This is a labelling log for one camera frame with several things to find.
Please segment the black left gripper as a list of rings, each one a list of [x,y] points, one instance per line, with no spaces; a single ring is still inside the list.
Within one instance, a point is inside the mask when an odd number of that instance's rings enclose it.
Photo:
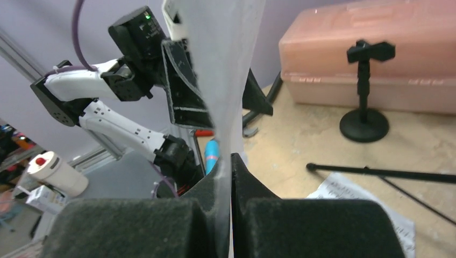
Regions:
[[[172,124],[188,129],[212,129],[209,112],[197,87],[186,39],[163,40],[158,61],[153,66],[154,84],[165,89]],[[243,92],[243,109],[273,115],[273,107],[248,71]]]

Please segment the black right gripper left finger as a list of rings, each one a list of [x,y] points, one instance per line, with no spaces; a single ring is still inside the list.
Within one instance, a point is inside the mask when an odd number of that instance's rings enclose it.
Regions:
[[[219,257],[219,166],[180,198],[79,199],[57,216],[41,257]]]

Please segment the black folding music stand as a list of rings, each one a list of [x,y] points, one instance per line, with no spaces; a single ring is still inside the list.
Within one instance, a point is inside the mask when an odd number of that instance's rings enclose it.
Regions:
[[[437,173],[424,173],[417,171],[402,171],[402,170],[386,170],[386,169],[372,169],[368,167],[343,167],[343,166],[330,166],[323,164],[307,163],[307,171],[315,173],[319,170],[324,171],[336,171],[339,173],[348,173],[348,174],[357,174],[357,175],[368,175],[375,176],[381,181],[392,187],[393,189],[399,191],[400,193],[406,195],[408,198],[412,199],[414,202],[419,204],[421,207],[429,210],[433,214],[437,215],[439,218],[455,226],[455,220],[449,216],[443,214],[439,210],[430,206],[426,202],[420,200],[413,194],[409,193],[405,189],[401,188],[397,184],[390,181],[388,178],[398,178],[402,180],[412,180],[412,181],[423,181],[431,183],[441,183],[441,184],[453,184],[455,185],[455,175],[450,174],[437,174]]]

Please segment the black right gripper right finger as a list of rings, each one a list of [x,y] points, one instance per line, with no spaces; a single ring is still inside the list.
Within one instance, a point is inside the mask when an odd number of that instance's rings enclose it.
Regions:
[[[363,199],[282,199],[231,155],[235,257],[403,257],[385,210]]]

